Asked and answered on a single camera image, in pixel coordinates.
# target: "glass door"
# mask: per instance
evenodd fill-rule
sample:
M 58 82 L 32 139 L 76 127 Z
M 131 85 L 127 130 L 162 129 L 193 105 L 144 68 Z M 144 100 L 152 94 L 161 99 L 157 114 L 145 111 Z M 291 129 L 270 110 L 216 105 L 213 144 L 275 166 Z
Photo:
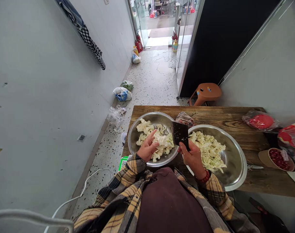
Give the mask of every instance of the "glass door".
M 191 50 L 193 43 L 192 39 L 196 36 L 198 23 L 204 2 L 205 0 L 184 0 L 183 2 L 183 10 L 180 23 L 179 45 L 176 55 L 176 74 L 179 93 L 182 79 L 184 77 L 184 72 L 188 63 L 187 59 L 189 59 L 188 51 Z
M 146 25 L 146 14 L 148 14 L 148 3 L 145 0 L 128 0 L 132 13 L 132 21 L 136 34 L 139 34 L 143 47 L 148 40 L 148 30 Z
M 146 18 L 149 17 L 149 5 L 148 2 L 145 0 L 135 0 L 137 6 L 137 17 L 140 22 L 140 31 L 141 31 L 141 41 L 143 47 L 146 46 L 148 41 L 148 30 L 147 30 L 147 20 Z
M 188 39 L 192 35 L 192 30 L 187 26 L 187 18 L 190 18 L 191 9 L 190 9 L 190 1 L 182 0 L 179 5 L 179 33 L 178 33 L 178 47 L 176 52 L 176 76 L 177 76 L 177 85 L 178 89 L 180 88 L 180 84 L 182 81 L 183 70 L 185 66 L 186 55 L 188 51 Z

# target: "hand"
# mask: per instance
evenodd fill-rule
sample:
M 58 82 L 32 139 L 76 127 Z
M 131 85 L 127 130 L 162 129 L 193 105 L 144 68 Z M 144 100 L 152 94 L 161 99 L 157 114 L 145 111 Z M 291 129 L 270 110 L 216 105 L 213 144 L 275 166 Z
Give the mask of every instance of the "hand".
M 180 142 L 180 148 L 183 153 L 184 163 L 188 165 L 193 171 L 195 177 L 198 180 L 202 180 L 206 177 L 206 171 L 201 161 L 200 148 L 197 147 L 191 140 L 188 139 L 188 146 L 190 151 L 187 151 L 186 146 Z
M 157 147 L 159 146 L 158 142 L 154 142 L 155 139 L 154 134 L 156 133 L 156 129 L 151 132 L 151 134 L 145 139 L 142 146 L 140 147 L 139 151 L 137 152 L 137 155 L 143 159 L 145 162 L 148 162 L 151 158 L 153 153 L 155 153 Z

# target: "wooden tabletop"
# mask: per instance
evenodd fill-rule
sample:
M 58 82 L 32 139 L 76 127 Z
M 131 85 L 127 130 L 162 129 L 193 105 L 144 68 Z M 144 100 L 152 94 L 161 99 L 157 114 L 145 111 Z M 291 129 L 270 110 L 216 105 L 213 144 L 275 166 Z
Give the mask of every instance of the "wooden tabletop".
M 267 168 L 258 158 L 258 152 L 269 149 L 270 146 L 263 133 L 256 132 L 242 121 L 242 116 L 248 111 L 263 111 L 263 108 L 253 107 L 190 107 L 190 106 L 134 106 L 129 124 L 148 112 L 163 112 L 176 119 L 180 112 L 186 112 L 191 116 L 196 125 L 213 125 L 225 130 L 240 145 L 248 164 L 265 167 L 264 169 L 248 170 L 243 185 L 238 190 L 267 193 L 295 197 L 295 182 L 290 176 L 278 169 Z M 128 144 L 125 143 L 122 156 L 130 155 Z M 177 156 L 174 165 L 188 178 L 193 178 L 184 165 L 181 156 Z

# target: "green object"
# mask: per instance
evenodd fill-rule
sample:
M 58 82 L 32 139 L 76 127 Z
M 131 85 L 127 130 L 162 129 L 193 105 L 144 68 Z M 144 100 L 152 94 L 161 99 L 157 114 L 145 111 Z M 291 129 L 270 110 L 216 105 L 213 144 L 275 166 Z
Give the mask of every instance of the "green object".
M 118 171 L 121 170 L 121 168 L 127 163 L 127 161 L 128 161 L 128 156 L 124 156 L 121 158 L 121 162 L 119 163 Z
M 133 89 L 133 83 L 130 82 L 130 81 L 125 80 L 125 81 L 123 81 L 121 83 L 121 87 L 126 88 L 128 91 L 132 91 L 132 89 Z

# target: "speckled floor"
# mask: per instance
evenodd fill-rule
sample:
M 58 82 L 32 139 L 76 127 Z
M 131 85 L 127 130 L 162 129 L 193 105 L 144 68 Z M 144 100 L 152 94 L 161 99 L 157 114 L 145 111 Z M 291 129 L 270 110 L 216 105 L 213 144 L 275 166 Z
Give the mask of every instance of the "speckled floor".
M 174 69 L 176 54 L 172 50 L 158 50 L 143 51 L 140 56 L 141 63 L 132 66 L 127 78 L 134 83 L 132 100 L 118 103 L 127 109 L 123 122 L 117 132 L 113 126 L 108 125 L 89 174 L 100 168 L 109 169 L 112 175 L 118 171 L 123 150 L 121 134 L 128 131 L 134 105 L 187 105 L 187 99 L 176 99 L 177 81 Z M 97 192 L 109 180 L 107 171 L 99 171 L 90 178 L 83 196 L 77 201 L 72 217 L 93 204 Z

